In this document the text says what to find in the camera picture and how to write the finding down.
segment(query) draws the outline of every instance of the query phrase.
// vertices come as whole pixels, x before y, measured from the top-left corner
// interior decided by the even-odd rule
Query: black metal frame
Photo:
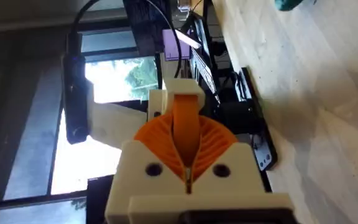
[[[192,72],[199,84],[202,81],[207,83],[209,90],[206,93],[212,93],[212,97],[209,97],[210,108],[208,108],[208,110],[213,111],[211,117],[225,125],[234,134],[250,134],[255,159],[260,171],[262,171],[266,191],[269,191],[271,188],[267,176],[263,172],[271,169],[277,162],[277,153],[248,69],[243,68],[238,73],[233,70],[225,71],[229,74],[228,78],[231,78],[233,84],[235,84],[236,91],[233,94],[237,97],[229,101],[219,100],[219,92],[222,90],[222,86],[219,82],[219,70],[214,61],[214,51],[213,48],[210,48],[211,38],[206,24],[208,4],[211,4],[211,1],[205,0],[203,17],[192,13],[186,21],[185,29],[193,25],[196,37],[202,45],[202,48],[198,50],[191,50]]]

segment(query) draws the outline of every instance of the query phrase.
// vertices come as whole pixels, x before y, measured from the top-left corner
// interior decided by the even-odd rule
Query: window
[[[94,101],[148,100],[160,85],[155,57],[139,57],[129,27],[114,30],[83,36]],[[88,179],[115,174],[121,150],[67,142],[59,55],[14,65],[0,115],[0,224],[85,223]]]
[[[96,103],[148,100],[157,89],[154,57],[129,58],[86,64],[85,76],[94,85]],[[87,180],[116,173],[121,150],[95,141],[70,145],[66,139],[64,112],[60,120],[52,194],[85,190]]]

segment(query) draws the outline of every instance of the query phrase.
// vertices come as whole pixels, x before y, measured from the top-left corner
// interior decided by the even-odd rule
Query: window frame
[[[119,32],[125,30],[131,30],[129,21],[127,19],[118,19],[115,21],[104,21],[104,22],[89,22],[79,25],[79,32],[84,35],[92,35],[92,34],[102,34],[107,32]],[[162,69],[160,62],[160,54],[155,55],[139,55],[137,47],[123,48],[123,49],[114,49],[114,50],[100,50],[95,52],[85,52],[83,54],[86,58],[86,62],[97,62],[97,61],[105,61],[105,60],[119,60],[126,58],[137,58],[137,57],[148,57],[154,56],[155,64],[157,67],[157,79],[158,79],[158,88],[162,88]],[[131,101],[127,101],[123,106],[134,108],[135,110],[140,110],[143,112],[147,112],[147,107],[139,108],[137,104],[133,104]],[[0,201],[0,210],[8,209],[8,208],[17,208],[17,207],[27,207],[32,205],[41,205],[46,203],[56,203],[56,202],[64,202],[73,199],[86,198],[87,190],[81,190],[66,194],[57,194],[52,195],[52,179],[53,172],[55,168],[55,159],[57,152],[57,142],[58,142],[58,134],[59,134],[59,125],[62,116],[63,110],[63,97],[60,100],[59,107],[59,116],[56,127],[53,153],[52,153],[52,164],[50,167],[50,173],[48,177],[48,185],[47,185],[47,193],[41,196],[35,197],[24,197],[24,198],[15,198],[9,200],[1,200]]]

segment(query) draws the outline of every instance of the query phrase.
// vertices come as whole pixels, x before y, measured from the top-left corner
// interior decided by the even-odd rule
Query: glass window
[[[87,63],[85,76],[94,85],[97,103],[148,100],[149,90],[158,88],[154,57]],[[52,194],[85,190],[88,179],[116,173],[120,149],[91,136],[85,142],[69,144],[64,112],[59,130]]]
[[[148,100],[149,90],[158,88],[154,57],[87,63],[85,76],[96,103]]]
[[[82,224],[86,200],[47,203],[0,210],[0,224]]]
[[[135,38],[131,30],[84,35],[82,37],[81,50],[82,52],[92,52],[128,47],[136,47]]]

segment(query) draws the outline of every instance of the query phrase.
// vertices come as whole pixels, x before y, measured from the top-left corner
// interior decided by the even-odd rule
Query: tree
[[[128,73],[125,81],[133,88],[132,96],[148,99],[149,90],[156,89],[158,85],[157,68],[153,58],[133,58],[124,61],[124,63],[137,62],[140,63]]]

